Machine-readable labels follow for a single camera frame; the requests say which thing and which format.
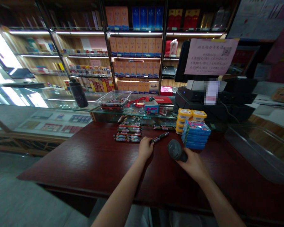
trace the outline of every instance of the pink sign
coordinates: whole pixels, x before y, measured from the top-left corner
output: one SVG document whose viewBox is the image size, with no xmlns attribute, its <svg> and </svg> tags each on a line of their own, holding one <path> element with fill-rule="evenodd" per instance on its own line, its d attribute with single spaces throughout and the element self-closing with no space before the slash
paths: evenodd
<svg viewBox="0 0 284 227">
<path fill-rule="evenodd" d="M 100 60 L 91 60 L 91 66 L 101 66 Z"/>
<path fill-rule="evenodd" d="M 185 74 L 224 75 L 238 46 L 237 39 L 191 39 Z"/>
</svg>

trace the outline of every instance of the floor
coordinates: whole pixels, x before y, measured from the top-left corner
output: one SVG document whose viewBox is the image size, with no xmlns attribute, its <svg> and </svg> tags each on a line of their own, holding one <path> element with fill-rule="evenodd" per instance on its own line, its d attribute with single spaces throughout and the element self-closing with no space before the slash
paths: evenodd
<svg viewBox="0 0 284 227">
<path fill-rule="evenodd" d="M 91 218 L 86 218 L 39 186 L 16 179 L 40 159 L 0 152 L 0 227 L 90 226 Z"/>
</svg>

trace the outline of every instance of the black thermos bottle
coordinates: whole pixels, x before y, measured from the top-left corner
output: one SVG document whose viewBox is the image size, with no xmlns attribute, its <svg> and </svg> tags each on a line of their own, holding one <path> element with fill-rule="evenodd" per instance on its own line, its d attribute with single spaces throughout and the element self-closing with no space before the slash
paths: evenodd
<svg viewBox="0 0 284 227">
<path fill-rule="evenodd" d="M 69 85 L 78 107 L 80 108 L 87 107 L 88 102 L 81 84 L 77 82 L 76 79 L 72 79 Z"/>
</svg>

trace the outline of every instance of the dark red wooden counter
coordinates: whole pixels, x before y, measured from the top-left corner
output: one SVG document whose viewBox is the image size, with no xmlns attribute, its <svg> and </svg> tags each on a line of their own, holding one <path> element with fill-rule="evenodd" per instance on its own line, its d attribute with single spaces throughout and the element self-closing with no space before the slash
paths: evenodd
<svg viewBox="0 0 284 227">
<path fill-rule="evenodd" d="M 134 163 L 139 144 L 116 142 L 118 124 L 92 122 L 31 168 L 18 176 L 49 191 L 86 197 L 109 197 Z M 144 127 L 143 136 L 163 131 Z M 199 186 L 172 160 L 167 152 L 171 132 L 157 142 L 142 174 L 135 203 L 152 207 L 212 215 Z M 200 153 L 210 173 L 234 206 L 249 223 L 284 223 L 284 185 L 263 178 L 224 138 L 212 133 Z"/>
</svg>

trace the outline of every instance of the hand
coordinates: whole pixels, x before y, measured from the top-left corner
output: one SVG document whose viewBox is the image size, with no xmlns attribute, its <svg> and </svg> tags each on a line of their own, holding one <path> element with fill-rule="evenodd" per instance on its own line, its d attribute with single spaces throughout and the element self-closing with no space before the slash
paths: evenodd
<svg viewBox="0 0 284 227">
<path fill-rule="evenodd" d="M 176 161 L 198 184 L 210 179 L 210 174 L 200 156 L 188 148 L 184 148 L 188 156 L 187 162 Z"/>
<path fill-rule="evenodd" d="M 151 140 L 152 138 L 143 137 L 140 141 L 138 158 L 142 158 L 146 161 L 151 156 L 152 151 L 154 150 L 154 143 L 150 144 Z"/>
</svg>

